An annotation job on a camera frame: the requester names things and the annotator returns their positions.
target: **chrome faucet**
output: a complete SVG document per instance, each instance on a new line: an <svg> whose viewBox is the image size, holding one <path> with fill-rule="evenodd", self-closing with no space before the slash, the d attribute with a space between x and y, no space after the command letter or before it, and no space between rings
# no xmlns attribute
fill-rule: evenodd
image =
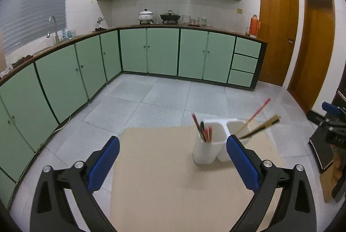
<svg viewBox="0 0 346 232"><path fill-rule="evenodd" d="M51 36L51 34L49 33L49 29L51 27L51 19L54 19L54 25L55 25L55 43L57 44L59 42L59 38L58 38L58 24L56 23L56 19L55 19L55 16L52 15L50 18L49 18L49 24L48 24L48 34L47 34L47 38L49 38Z"/></svg>

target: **orange thermos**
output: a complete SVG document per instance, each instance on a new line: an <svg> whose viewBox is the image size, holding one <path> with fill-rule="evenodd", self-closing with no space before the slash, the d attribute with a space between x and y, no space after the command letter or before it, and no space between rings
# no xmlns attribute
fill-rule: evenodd
<svg viewBox="0 0 346 232"><path fill-rule="evenodd" d="M257 15L254 14L250 21L250 35L257 36L257 30L260 28L261 23L258 21Z"/></svg>

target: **brown door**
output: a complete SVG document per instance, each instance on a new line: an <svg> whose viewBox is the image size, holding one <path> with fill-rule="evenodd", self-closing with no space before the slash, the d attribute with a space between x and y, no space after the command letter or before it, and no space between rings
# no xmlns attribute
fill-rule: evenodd
<svg viewBox="0 0 346 232"><path fill-rule="evenodd" d="M288 91L307 112L326 77L334 43L333 0L305 0L303 36Z"/></svg>
<svg viewBox="0 0 346 232"><path fill-rule="evenodd" d="M257 37L268 43L259 81L282 86L298 27L299 0L261 0Z"/></svg>

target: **pot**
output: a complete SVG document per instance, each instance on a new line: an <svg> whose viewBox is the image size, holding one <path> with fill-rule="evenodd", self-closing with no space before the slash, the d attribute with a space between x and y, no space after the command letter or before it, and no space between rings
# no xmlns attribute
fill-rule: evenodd
<svg viewBox="0 0 346 232"><path fill-rule="evenodd" d="M138 20L140 21L140 24L142 23L142 21L145 21L145 22L151 22L151 24L153 23L153 20L154 20L154 17L153 17L153 13L147 9L145 9L144 11L141 11L139 13L139 16L138 16Z"/></svg>
<svg viewBox="0 0 346 232"><path fill-rule="evenodd" d="M178 20L180 19L180 15L174 13L172 10L169 10L167 13L160 14L161 19L163 20L163 24L174 22L175 24L178 24Z"/></svg>

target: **beige table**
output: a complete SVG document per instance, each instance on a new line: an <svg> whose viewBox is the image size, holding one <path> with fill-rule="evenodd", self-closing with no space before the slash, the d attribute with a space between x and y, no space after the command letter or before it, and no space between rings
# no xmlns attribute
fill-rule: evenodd
<svg viewBox="0 0 346 232"><path fill-rule="evenodd" d="M120 138L111 194L111 223L118 232L227 232L253 196L232 162L197 166L195 127L129 128ZM247 148L283 166L265 133ZM260 230L280 197L276 190Z"/></svg>

